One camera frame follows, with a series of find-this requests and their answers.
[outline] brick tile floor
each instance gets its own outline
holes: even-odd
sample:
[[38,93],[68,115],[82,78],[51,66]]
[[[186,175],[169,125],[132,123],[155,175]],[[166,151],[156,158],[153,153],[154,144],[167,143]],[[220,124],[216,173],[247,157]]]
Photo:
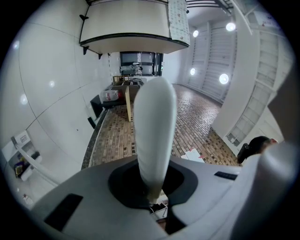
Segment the brick tile floor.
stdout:
[[[174,85],[177,95],[177,121],[172,155],[182,156],[197,149],[206,163],[238,165],[235,155],[211,129],[221,105],[187,87]],[[126,105],[110,109],[102,124],[91,157],[91,165],[135,155],[133,122],[128,121]]]

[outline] black slot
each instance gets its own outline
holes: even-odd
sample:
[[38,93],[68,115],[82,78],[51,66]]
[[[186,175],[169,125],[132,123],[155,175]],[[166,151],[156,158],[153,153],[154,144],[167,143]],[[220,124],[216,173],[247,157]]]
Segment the black slot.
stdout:
[[229,179],[229,180],[235,180],[238,175],[231,174],[231,173],[226,173],[226,172],[216,172],[215,176],[218,176],[220,178],[226,178],[226,179]]
[[90,104],[92,105],[96,118],[98,118],[103,110],[99,95],[95,96],[90,101]]
[[64,200],[54,209],[52,213],[45,219],[45,223],[61,231],[71,218],[75,209],[83,199],[82,196],[69,194]]
[[92,128],[95,129],[96,124],[94,123],[93,119],[91,117],[89,117],[88,121],[89,121],[90,125],[92,126]]

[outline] person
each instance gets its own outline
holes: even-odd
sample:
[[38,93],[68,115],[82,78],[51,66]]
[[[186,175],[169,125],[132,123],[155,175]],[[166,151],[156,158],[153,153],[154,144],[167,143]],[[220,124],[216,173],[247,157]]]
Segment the person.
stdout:
[[142,71],[143,68],[137,62],[134,62],[129,66],[120,67],[120,72],[122,72],[122,71],[134,71],[136,73],[138,70]]
[[254,155],[263,153],[267,147],[276,144],[277,141],[273,138],[265,136],[255,137],[249,144],[244,143],[240,152],[238,153],[238,163],[241,164],[245,159]]

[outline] white ceiling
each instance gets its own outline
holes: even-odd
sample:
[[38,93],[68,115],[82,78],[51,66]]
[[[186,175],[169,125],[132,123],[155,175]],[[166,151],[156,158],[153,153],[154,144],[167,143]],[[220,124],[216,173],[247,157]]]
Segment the white ceiling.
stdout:
[[229,17],[219,7],[192,7],[188,8],[188,23],[194,27],[213,20],[223,20]]

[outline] wooden board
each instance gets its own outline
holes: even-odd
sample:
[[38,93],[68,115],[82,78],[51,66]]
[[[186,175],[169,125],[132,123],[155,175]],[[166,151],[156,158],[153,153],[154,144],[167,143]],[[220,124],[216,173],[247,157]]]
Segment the wooden board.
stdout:
[[126,87],[125,98],[126,98],[128,120],[131,122],[131,107],[130,107],[129,87]]

